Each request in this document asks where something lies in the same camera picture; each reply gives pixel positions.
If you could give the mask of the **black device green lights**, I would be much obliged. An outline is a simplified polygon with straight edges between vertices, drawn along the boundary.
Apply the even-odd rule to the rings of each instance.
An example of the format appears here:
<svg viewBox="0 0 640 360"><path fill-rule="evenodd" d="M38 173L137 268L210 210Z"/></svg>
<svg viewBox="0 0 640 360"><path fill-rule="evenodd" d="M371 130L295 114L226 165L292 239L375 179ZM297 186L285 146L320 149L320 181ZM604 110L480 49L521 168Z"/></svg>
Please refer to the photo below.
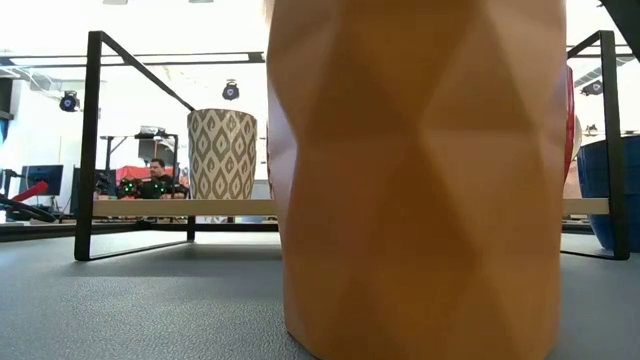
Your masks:
<svg viewBox="0 0 640 360"><path fill-rule="evenodd" d="M117 196L137 199L185 199L189 190L182 184L174 184L171 179L127 179L120 181Z"/></svg>

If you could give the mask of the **blue mug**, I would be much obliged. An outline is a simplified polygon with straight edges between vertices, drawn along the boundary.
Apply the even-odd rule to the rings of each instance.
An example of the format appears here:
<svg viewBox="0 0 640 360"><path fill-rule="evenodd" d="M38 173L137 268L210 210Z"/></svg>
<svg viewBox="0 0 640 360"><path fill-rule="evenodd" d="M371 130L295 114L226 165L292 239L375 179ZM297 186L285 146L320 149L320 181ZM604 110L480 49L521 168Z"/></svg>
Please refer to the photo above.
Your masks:
<svg viewBox="0 0 640 360"><path fill-rule="evenodd" d="M622 138L625 160L625 197L630 251L640 253L640 136ZM605 141L584 145L577 156L579 186L583 198L608 198L608 160ZM614 237L609 215L589 215L600 245L612 251Z"/></svg>

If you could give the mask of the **person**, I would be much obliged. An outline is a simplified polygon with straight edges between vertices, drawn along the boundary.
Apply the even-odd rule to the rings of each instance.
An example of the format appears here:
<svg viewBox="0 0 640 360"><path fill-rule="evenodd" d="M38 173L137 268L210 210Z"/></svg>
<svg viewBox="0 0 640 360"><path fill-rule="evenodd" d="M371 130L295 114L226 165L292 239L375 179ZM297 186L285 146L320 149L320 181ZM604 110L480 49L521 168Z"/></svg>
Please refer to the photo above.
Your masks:
<svg viewBox="0 0 640 360"><path fill-rule="evenodd" d="M188 189L166 172L166 164L159 158L149 163L150 176L134 179L132 182L134 198L140 199L185 199Z"/></svg>

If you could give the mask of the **red mug white handle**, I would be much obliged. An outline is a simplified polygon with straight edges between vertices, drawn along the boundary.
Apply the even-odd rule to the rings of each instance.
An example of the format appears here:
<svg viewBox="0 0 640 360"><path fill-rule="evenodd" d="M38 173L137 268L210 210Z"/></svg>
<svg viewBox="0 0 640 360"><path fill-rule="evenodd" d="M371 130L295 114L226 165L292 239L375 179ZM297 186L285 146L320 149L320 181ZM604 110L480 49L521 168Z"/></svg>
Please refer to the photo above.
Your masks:
<svg viewBox="0 0 640 360"><path fill-rule="evenodd" d="M568 177L571 163L577 155L581 142L581 131L577 129L575 114L573 70L569 65L566 66L566 111L564 179Z"/></svg>

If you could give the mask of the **white mug grey diamond pattern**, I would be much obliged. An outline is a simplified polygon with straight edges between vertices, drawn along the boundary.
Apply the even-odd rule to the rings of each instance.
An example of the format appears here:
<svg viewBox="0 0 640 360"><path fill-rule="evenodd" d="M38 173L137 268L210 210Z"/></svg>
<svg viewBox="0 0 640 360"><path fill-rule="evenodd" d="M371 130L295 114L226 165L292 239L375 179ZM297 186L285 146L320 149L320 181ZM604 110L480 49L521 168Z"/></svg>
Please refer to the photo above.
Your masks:
<svg viewBox="0 0 640 360"><path fill-rule="evenodd" d="M257 125L254 116L238 110L210 108L189 113L189 186L194 199L251 197Z"/></svg>

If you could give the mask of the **brown faceted mug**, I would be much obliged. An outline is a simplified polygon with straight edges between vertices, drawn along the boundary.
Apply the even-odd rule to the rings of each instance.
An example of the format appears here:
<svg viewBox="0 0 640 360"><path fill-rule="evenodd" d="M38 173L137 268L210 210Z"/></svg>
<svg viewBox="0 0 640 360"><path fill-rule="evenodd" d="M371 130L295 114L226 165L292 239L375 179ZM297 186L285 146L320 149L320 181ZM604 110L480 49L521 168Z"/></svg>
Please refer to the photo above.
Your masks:
<svg viewBox="0 0 640 360"><path fill-rule="evenodd" d="M565 0L264 0L288 333L321 360L545 360Z"/></svg>

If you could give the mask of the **blue-grey table mat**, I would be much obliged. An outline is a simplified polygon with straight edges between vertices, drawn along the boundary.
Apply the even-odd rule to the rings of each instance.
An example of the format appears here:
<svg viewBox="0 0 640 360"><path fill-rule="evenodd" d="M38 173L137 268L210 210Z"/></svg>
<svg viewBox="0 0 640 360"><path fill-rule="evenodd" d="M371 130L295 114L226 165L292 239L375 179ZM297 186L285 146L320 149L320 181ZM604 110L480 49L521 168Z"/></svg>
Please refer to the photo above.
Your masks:
<svg viewBox="0 0 640 360"><path fill-rule="evenodd" d="M546 360L640 360L640 254L584 256L567 234L562 320ZM0 243L0 360L314 360L285 331L274 233L101 235Z"/></svg>

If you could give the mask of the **background computer monitor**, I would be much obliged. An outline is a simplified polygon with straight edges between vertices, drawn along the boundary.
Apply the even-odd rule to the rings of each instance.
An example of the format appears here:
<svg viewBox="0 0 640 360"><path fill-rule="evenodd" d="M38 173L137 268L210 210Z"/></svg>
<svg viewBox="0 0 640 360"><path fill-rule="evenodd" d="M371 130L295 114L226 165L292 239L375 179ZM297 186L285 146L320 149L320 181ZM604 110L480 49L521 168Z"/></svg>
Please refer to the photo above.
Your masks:
<svg viewBox="0 0 640 360"><path fill-rule="evenodd" d="M62 165L23 166L21 174L23 178L20 180L20 193L44 181L47 184L47 189L42 193L42 196L58 196L60 194L63 175Z"/></svg>

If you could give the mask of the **black aluminium table frame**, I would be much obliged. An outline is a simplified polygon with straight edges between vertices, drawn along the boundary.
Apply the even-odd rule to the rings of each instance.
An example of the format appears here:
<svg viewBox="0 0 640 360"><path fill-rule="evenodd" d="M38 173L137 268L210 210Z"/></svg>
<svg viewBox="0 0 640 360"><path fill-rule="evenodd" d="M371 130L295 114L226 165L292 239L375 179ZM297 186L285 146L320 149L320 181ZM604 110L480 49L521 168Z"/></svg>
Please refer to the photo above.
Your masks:
<svg viewBox="0 0 640 360"><path fill-rule="evenodd" d="M195 224L186 223L94 223L91 228L93 236L118 233L157 232L167 233L168 242L187 241L187 235L196 236L200 233L275 233L278 234L276 223L222 223ZM74 237L76 224L42 223L36 225L24 223L0 224L0 243L21 242L31 240Z"/></svg>

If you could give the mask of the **wooden shelf rack black frame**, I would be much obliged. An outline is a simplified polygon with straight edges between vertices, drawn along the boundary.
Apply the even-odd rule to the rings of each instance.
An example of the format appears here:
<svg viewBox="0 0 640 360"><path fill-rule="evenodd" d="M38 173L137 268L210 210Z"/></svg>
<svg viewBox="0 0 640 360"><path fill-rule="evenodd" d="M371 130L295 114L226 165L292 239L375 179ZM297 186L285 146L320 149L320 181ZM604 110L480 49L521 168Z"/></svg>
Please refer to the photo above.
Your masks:
<svg viewBox="0 0 640 360"><path fill-rule="evenodd" d="M609 196L607 198L566 199L566 214L608 215L612 224L614 250L611 254L589 253L589 258L625 261L631 256L629 226L626 224L627 201L625 188L624 146L621 137L617 85L617 53L615 33L598 30L567 51L569 59L578 56L591 45L600 48L601 76L604 87L605 144L607 149L607 175ZM74 240L74 259L91 261L106 259L103 254L91 253L92 221L96 216L186 216L186 238L184 244L195 240L197 231L211 231L211 225L198 225L195 218L204 215L221 216L269 216L275 213L271 200L96 200L93 195L93 180L98 137L98 105L102 47L107 46L119 55L124 63L131 65L158 88L176 100L180 100L171 88L126 51L104 31L88 33L85 74L85 111L83 115L81 143L81 181L79 183L78 215Z"/></svg>

